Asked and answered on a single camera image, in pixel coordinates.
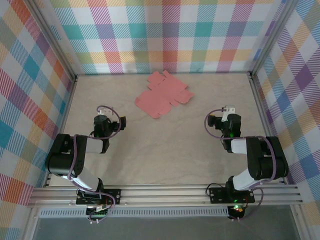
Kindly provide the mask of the pink paper box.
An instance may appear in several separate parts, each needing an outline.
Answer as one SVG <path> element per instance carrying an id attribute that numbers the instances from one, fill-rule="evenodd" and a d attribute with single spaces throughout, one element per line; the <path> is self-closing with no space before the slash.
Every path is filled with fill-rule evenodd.
<path id="1" fill-rule="evenodd" d="M 135 99 L 135 105 L 154 119 L 168 114 L 172 106 L 186 104 L 194 96 L 186 83 L 166 70 L 155 71 L 147 80 L 148 89 Z"/>

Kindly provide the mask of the plaid backdrop cloth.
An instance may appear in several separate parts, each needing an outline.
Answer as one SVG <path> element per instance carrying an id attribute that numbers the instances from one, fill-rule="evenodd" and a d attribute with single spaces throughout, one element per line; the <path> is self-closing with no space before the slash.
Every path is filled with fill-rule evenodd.
<path id="1" fill-rule="evenodd" d="M 19 240 L 72 82 L 24 0 L 0 0 L 0 240 Z"/>
<path id="2" fill-rule="evenodd" d="M 299 0 L 257 76 L 288 180 L 320 225 L 320 0 Z"/>
<path id="3" fill-rule="evenodd" d="M 286 0 L 49 0 L 80 74 L 246 72 Z"/>

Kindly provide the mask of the control board with LED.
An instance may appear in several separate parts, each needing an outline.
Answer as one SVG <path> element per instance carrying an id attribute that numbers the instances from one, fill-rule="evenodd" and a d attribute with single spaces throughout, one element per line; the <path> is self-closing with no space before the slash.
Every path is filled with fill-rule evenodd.
<path id="1" fill-rule="evenodd" d="M 245 209 L 238 205 L 228 206 L 228 214 L 228 218 L 231 220 L 241 219 L 245 215 Z"/>

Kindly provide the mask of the green terminal control board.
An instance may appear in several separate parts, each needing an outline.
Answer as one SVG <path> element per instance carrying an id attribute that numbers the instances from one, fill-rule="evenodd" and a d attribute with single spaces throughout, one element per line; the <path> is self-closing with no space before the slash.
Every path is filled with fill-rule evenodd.
<path id="1" fill-rule="evenodd" d="M 88 206 L 86 208 L 85 214 L 92 219 L 102 218 L 108 213 L 109 208 L 110 206 L 106 204 L 97 205 L 97 206 Z"/>

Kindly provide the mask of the aluminium side rail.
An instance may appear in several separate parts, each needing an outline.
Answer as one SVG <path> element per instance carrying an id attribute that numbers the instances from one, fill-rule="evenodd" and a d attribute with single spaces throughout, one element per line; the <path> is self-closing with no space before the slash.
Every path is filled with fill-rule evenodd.
<path id="1" fill-rule="evenodd" d="M 72 104 L 73 97 L 74 97 L 74 94 L 75 94 L 75 90 L 76 90 L 76 87 L 77 87 L 78 79 L 79 79 L 79 75 L 76 74 L 75 75 L 75 79 L 74 79 L 74 81 L 73 81 L 73 83 L 71 85 L 71 92 L 69 94 L 68 101 L 67 101 L 67 104 L 66 104 L 66 107 L 65 107 L 65 111 L 64 111 L 64 114 L 63 114 L 61 126 L 60 126 L 60 128 L 58 130 L 59 134 L 63 134 L 64 133 L 64 130 L 65 130 L 65 127 L 66 127 L 66 123 L 67 123 L 67 119 L 68 119 L 68 115 L 69 115 L 70 108 L 71 108 L 71 104 Z M 45 175 L 44 175 L 44 179 L 42 181 L 41 187 L 42 188 L 47 187 L 49 185 L 48 181 L 50 179 L 51 179 L 50 174 L 46 172 Z"/>
<path id="2" fill-rule="evenodd" d="M 289 173 L 289 166 L 283 152 L 280 140 L 273 136 L 268 123 L 267 114 L 258 93 L 255 78 L 248 75 L 249 84 L 258 109 L 258 114 L 266 136 L 254 136 L 247 140 L 248 146 L 248 170 L 250 176 L 257 181 L 252 186 L 265 185 L 285 178 Z"/>

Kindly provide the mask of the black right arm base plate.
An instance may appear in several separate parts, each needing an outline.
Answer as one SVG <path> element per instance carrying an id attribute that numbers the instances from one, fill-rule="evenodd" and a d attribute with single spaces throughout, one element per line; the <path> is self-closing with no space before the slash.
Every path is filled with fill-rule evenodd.
<path id="1" fill-rule="evenodd" d="M 211 204 L 251 204 L 255 202 L 253 192 L 228 190 L 225 187 L 209 188 L 209 198 Z"/>

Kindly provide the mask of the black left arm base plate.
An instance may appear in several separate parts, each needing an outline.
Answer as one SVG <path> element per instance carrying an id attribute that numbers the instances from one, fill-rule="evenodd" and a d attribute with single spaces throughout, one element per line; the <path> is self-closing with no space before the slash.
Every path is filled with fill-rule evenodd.
<path id="1" fill-rule="evenodd" d="M 103 189 L 101 192 L 113 196 L 115 203 L 113 203 L 113 200 L 109 196 L 78 190 L 76 192 L 77 197 L 75 204 L 96 206 L 104 204 L 118 205 L 120 203 L 121 189 Z"/>

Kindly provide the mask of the aluminium mounting rail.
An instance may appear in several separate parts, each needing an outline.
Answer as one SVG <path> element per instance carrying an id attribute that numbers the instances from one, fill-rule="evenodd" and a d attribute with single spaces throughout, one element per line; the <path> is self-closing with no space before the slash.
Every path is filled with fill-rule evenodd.
<path id="1" fill-rule="evenodd" d="M 200 207 L 210 206 L 205 184 L 134 184 L 106 185 L 121 189 L 118 207 Z M 300 205 L 302 196 L 296 185 L 268 183 L 253 192 L 257 205 Z M 64 208 L 76 206 L 76 188 L 71 185 L 39 187 L 33 190 L 28 207 Z"/>

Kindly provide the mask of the aluminium frame post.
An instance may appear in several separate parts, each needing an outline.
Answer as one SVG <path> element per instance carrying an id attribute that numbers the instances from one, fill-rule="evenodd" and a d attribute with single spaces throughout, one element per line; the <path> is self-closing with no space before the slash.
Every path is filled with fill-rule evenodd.
<path id="1" fill-rule="evenodd" d="M 42 14 L 40 8 L 38 7 L 35 0 L 23 0 L 27 8 L 29 9 L 32 16 L 35 18 L 35 21 L 39 25 L 43 35 L 45 36 L 48 44 L 51 46 L 52 50 L 56 54 L 58 60 L 60 61 L 62 67 L 66 71 L 67 75 L 74 82 L 77 81 L 77 75 L 74 73 L 71 64 L 67 60 L 62 48 L 60 47 L 58 40 L 54 36 L 52 29 L 48 25 L 44 15 Z"/>
<path id="2" fill-rule="evenodd" d="M 293 10 L 298 4 L 299 0 L 287 0 L 283 10 L 279 14 L 278 20 L 275 22 L 273 29 L 270 31 L 270 35 L 264 47 L 261 50 L 257 60 L 255 61 L 253 68 L 249 71 L 250 76 L 253 78 L 258 74 L 258 71 L 263 66 L 266 61 L 267 56 L 270 54 L 273 46 L 275 45 L 277 39 L 279 38 L 282 30 L 284 29 L 286 23 L 288 22 Z"/>

